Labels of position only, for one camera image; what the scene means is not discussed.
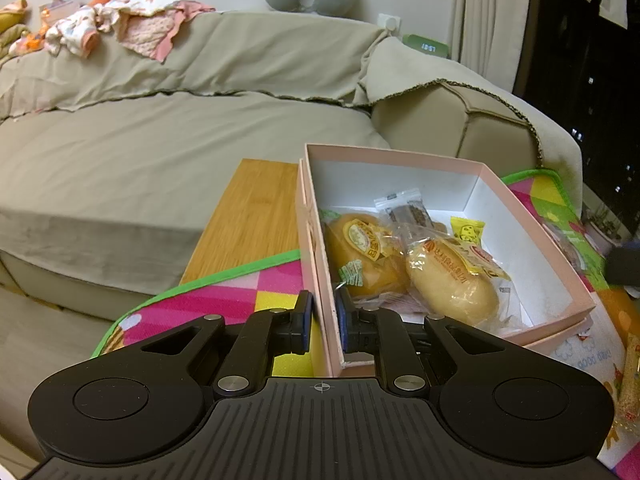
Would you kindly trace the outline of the round bun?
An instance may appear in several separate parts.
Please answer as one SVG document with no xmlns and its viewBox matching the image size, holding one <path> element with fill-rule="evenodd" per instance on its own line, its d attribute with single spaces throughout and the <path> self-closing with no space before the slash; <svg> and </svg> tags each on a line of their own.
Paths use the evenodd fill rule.
<svg viewBox="0 0 640 480">
<path fill-rule="evenodd" d="M 362 211 L 336 214 L 323 225 L 332 280 L 357 302 L 384 302 L 408 292 L 404 254 L 393 232 Z"/>
</svg>

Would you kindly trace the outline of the pink cardboard box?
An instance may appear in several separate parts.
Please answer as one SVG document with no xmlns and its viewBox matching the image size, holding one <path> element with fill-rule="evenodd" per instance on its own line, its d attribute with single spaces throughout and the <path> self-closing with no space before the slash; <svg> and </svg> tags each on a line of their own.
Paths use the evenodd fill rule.
<svg viewBox="0 0 640 480">
<path fill-rule="evenodd" d="M 364 377 L 371 356 L 345 353 L 333 299 L 320 212 L 372 210 L 377 198 L 420 190 L 440 222 L 452 216 L 483 220 L 482 243 L 514 281 L 525 328 L 509 341 L 549 353 L 590 323 L 594 301 L 542 226 L 481 162 L 431 154 L 308 144 L 299 164 L 296 214 L 303 283 L 316 297 L 311 359 L 319 376 Z"/>
</svg>

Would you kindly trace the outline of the long bread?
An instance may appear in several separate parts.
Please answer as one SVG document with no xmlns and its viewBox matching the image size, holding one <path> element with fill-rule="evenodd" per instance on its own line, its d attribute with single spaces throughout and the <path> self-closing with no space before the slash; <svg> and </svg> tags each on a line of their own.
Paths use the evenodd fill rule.
<svg viewBox="0 0 640 480">
<path fill-rule="evenodd" d="M 428 308 L 491 330 L 518 325 L 512 278 L 482 246 L 417 224 L 403 223 L 397 234 L 412 287 Z"/>
</svg>

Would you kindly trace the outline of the brown cake packet white label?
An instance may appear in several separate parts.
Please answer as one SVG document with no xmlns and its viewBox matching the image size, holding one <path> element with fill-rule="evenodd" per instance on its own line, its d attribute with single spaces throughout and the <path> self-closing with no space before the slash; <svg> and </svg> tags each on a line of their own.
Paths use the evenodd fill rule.
<svg viewBox="0 0 640 480">
<path fill-rule="evenodd" d="M 374 206 L 393 224 L 436 229 L 435 223 L 424 206 L 422 194 L 418 188 L 409 188 L 376 198 Z"/>
</svg>

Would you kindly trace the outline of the yellow snack packet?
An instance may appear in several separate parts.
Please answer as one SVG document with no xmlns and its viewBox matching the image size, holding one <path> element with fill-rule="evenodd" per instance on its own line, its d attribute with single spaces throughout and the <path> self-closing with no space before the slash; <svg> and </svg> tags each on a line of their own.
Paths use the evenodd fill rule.
<svg viewBox="0 0 640 480">
<path fill-rule="evenodd" d="M 450 224 L 454 237 L 474 245 L 482 244 L 485 222 L 480 220 L 451 217 Z"/>
</svg>

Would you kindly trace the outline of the colourful cartoon play mat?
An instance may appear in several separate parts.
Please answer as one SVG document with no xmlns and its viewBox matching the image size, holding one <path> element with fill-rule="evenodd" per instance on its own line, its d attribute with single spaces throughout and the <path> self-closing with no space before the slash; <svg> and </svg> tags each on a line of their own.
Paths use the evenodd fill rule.
<svg viewBox="0 0 640 480">
<path fill-rule="evenodd" d="M 539 266 L 534 263 L 529 244 L 512 245 L 524 233 L 515 224 L 513 209 L 491 191 L 484 174 L 471 174 L 468 179 L 473 187 L 460 194 L 462 207 L 437 207 L 437 195 L 424 192 L 422 198 L 428 212 L 434 220 L 444 222 L 448 230 L 458 221 L 483 222 L 480 244 L 508 272 L 512 290 L 520 300 L 521 310 L 514 315 L 522 323 L 517 332 L 549 322 L 552 312 L 525 290 L 538 278 Z M 601 379 L 614 396 L 620 396 L 627 339 L 639 333 L 638 311 L 626 292 L 605 281 L 604 259 L 592 246 L 556 172 L 524 170 L 507 176 L 504 183 L 516 210 L 525 211 L 527 218 L 545 230 L 564 252 L 576 252 L 570 262 L 596 303 L 588 330 L 573 336 L 541 338 L 535 349 L 549 351 L 552 358 Z M 311 250 L 297 248 L 162 292 L 122 315 L 95 352 L 100 356 L 124 348 L 207 313 L 219 313 L 229 323 L 240 324 L 257 310 L 292 307 L 296 292 L 303 287 L 306 270 L 320 268 L 311 262 L 312 254 Z"/>
</svg>

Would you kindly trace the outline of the potted plant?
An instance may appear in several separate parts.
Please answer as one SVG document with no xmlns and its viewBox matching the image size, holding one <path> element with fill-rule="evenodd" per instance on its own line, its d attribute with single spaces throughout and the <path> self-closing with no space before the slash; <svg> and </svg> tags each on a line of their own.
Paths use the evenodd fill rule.
<svg viewBox="0 0 640 480">
<path fill-rule="evenodd" d="M 583 204 L 582 223 L 586 237 L 600 255 L 606 256 L 614 247 L 620 247 L 622 244 L 620 222 L 608 218 L 608 208 L 605 206 L 593 210 Z"/>
</svg>

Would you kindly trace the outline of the wooden side table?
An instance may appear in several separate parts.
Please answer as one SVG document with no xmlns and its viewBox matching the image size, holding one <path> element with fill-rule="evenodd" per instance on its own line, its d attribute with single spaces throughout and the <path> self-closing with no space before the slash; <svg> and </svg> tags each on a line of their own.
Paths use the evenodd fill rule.
<svg viewBox="0 0 640 480">
<path fill-rule="evenodd" d="M 298 166 L 243 159 L 183 272 L 183 284 L 298 247 Z"/>
</svg>

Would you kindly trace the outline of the beige covered sofa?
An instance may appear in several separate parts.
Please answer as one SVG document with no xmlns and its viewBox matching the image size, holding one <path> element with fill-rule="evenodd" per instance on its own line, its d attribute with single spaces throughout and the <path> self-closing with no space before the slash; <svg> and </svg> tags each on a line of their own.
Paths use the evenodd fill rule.
<svg viewBox="0 0 640 480">
<path fill-rule="evenodd" d="M 112 37 L 1 67 L 1 281 L 112 320 L 178 283 L 239 162 L 308 143 L 548 168 L 582 202 L 582 154 L 535 107 L 370 24 L 206 13 L 164 62 Z"/>
</svg>

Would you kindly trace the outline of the cream curtain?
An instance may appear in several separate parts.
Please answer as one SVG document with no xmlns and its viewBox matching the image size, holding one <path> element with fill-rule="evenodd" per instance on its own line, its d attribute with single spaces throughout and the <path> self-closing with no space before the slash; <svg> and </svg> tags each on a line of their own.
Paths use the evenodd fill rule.
<svg viewBox="0 0 640 480">
<path fill-rule="evenodd" d="M 529 0 L 454 0 L 451 58 L 511 91 L 522 53 Z"/>
</svg>

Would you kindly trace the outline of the green digital clock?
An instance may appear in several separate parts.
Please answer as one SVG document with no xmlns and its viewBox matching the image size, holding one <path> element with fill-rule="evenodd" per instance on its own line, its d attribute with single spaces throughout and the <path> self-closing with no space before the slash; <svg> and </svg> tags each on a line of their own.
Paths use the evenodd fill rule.
<svg viewBox="0 0 640 480">
<path fill-rule="evenodd" d="M 442 42 L 416 34 L 402 36 L 402 43 L 413 49 L 439 58 L 449 58 L 449 47 Z"/>
</svg>

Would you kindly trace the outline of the pink baby clothes pile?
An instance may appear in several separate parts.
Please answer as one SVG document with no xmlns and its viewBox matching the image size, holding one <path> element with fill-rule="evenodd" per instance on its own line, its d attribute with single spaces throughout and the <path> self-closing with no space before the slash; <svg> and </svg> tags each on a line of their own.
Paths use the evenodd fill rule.
<svg viewBox="0 0 640 480">
<path fill-rule="evenodd" d="M 44 48 L 52 55 L 66 49 L 88 58 L 101 38 L 111 35 L 122 47 L 161 63 L 181 26 L 213 10 L 194 0 L 110 0 L 82 6 L 48 28 Z"/>
</svg>

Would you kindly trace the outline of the yellow stuffed toy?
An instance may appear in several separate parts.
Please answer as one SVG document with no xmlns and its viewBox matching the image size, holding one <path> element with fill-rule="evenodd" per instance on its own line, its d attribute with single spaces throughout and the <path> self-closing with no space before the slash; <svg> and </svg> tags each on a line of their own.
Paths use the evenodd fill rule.
<svg viewBox="0 0 640 480">
<path fill-rule="evenodd" d="M 9 55 L 12 44 L 26 32 L 24 19 L 28 11 L 27 0 L 15 0 L 0 10 L 0 56 Z"/>
</svg>

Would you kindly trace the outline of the white wall socket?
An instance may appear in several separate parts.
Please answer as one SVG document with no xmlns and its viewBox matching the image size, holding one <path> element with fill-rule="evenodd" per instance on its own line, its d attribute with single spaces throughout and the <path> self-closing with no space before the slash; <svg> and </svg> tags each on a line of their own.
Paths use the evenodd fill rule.
<svg viewBox="0 0 640 480">
<path fill-rule="evenodd" d="M 378 14 L 378 20 L 376 21 L 378 26 L 384 28 L 386 32 L 392 35 L 397 35 L 401 28 L 401 18 L 396 15 L 390 15 L 385 13 Z"/>
</svg>

